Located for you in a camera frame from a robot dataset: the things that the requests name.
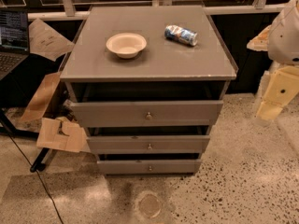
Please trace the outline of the tall cardboard flap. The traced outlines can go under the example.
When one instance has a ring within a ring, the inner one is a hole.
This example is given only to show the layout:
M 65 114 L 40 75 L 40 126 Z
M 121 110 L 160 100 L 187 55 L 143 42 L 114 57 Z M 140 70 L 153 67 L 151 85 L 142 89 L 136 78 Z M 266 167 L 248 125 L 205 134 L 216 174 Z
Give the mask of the tall cardboard flap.
M 20 122 L 41 119 L 46 113 L 60 82 L 60 72 L 45 75 L 21 116 Z

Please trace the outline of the grey bottom drawer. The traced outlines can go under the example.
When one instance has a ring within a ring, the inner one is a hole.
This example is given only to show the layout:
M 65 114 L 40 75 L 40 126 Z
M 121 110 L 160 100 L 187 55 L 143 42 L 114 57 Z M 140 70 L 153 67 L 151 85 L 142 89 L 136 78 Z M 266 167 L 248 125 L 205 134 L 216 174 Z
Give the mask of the grey bottom drawer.
M 143 160 L 143 161 L 99 161 L 106 175 L 131 174 L 193 174 L 199 169 L 199 160 Z

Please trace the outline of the black open laptop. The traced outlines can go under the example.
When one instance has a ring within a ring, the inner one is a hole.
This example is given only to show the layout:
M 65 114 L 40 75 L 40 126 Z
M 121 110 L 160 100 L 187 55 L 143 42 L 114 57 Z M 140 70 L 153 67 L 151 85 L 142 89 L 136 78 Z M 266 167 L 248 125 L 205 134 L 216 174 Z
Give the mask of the black open laptop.
M 30 54 L 28 15 L 25 10 L 0 9 L 0 80 Z

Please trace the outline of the blue crushed soda can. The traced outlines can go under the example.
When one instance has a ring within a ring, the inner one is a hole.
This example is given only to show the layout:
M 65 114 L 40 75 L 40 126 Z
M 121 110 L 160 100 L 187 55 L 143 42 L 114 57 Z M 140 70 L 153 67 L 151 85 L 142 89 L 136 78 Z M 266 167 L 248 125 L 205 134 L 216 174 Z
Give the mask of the blue crushed soda can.
M 188 46 L 194 47 L 197 45 L 197 33 L 195 31 L 174 24 L 167 25 L 165 27 L 164 36 L 167 39 L 171 39 Z

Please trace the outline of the grey drawer cabinet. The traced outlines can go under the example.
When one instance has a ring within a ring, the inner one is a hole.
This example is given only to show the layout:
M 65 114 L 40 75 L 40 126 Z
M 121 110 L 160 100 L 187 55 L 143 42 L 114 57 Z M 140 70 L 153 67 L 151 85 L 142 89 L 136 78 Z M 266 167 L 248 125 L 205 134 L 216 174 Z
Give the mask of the grey drawer cabinet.
M 195 31 L 197 45 L 192 47 L 167 39 L 164 29 L 171 24 Z M 147 46 L 132 59 L 119 58 L 107 49 L 106 42 L 121 33 L 142 35 Z M 72 103 L 222 101 L 236 73 L 237 66 L 217 28 L 200 6 L 93 7 L 61 80 L 68 88 Z M 98 136 L 209 136 L 214 124 L 82 128 L 87 139 Z M 93 155 L 97 162 L 200 160 L 204 152 Z

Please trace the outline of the grey top drawer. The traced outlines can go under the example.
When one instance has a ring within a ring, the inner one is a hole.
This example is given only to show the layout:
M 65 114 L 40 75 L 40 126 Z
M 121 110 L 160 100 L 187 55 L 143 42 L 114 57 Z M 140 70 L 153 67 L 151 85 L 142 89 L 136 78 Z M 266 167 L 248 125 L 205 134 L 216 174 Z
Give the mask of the grey top drawer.
M 223 101 L 86 102 L 71 108 L 81 127 L 212 125 Z

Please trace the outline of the grey middle drawer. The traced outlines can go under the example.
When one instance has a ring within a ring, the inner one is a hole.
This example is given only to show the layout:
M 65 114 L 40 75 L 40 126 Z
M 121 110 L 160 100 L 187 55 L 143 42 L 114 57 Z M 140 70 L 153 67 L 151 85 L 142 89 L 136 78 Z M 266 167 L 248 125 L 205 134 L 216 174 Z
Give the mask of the grey middle drawer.
M 208 135 L 98 136 L 87 139 L 94 154 L 201 153 Z

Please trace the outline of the low cardboard box flap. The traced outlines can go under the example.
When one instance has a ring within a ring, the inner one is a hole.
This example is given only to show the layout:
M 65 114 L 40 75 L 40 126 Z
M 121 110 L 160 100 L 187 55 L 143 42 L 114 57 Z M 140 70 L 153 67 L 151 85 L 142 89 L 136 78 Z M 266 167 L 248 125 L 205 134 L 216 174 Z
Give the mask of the low cardboard box flap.
M 61 151 L 80 152 L 87 145 L 86 138 L 84 129 L 76 122 L 43 118 L 36 145 Z

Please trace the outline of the black table leg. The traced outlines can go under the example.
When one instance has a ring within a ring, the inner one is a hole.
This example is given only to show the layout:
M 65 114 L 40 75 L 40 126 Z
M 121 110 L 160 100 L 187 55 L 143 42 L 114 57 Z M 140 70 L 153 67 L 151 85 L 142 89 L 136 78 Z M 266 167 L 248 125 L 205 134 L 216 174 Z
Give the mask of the black table leg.
M 18 138 L 28 138 L 28 139 L 37 139 L 38 133 L 19 130 L 17 129 L 11 121 L 7 118 L 4 111 L 0 108 L 0 134 L 11 136 L 11 137 L 18 137 Z M 43 147 L 36 157 L 35 161 L 31 164 L 30 172 L 33 173 L 35 171 L 43 171 L 46 167 L 46 164 L 43 162 L 44 158 L 46 157 L 49 149 Z

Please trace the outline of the grey drawer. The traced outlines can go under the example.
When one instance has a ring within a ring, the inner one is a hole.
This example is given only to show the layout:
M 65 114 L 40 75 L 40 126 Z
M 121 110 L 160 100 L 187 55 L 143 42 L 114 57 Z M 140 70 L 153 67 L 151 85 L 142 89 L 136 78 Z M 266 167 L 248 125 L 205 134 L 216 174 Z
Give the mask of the grey drawer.
M 223 101 L 86 102 L 71 108 L 81 127 L 212 125 Z
M 208 135 L 98 136 L 87 139 L 94 154 L 201 153 Z
M 199 169 L 199 160 L 143 160 L 143 161 L 99 161 L 106 175 L 131 174 L 193 174 Z

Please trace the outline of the white railing bar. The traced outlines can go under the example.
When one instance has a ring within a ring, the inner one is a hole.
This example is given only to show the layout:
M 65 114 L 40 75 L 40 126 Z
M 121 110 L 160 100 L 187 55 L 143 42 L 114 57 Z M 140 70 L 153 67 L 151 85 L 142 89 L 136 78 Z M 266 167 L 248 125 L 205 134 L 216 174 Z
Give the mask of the white railing bar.
M 231 14 L 255 14 L 255 13 L 279 13 L 285 4 L 265 5 L 263 8 L 254 6 L 226 6 L 226 7 L 204 7 L 207 15 L 231 15 Z M 89 11 L 76 11 L 74 16 L 67 16 L 65 12 L 38 12 L 29 13 L 29 21 L 41 19 L 43 21 L 78 21 L 85 20 Z

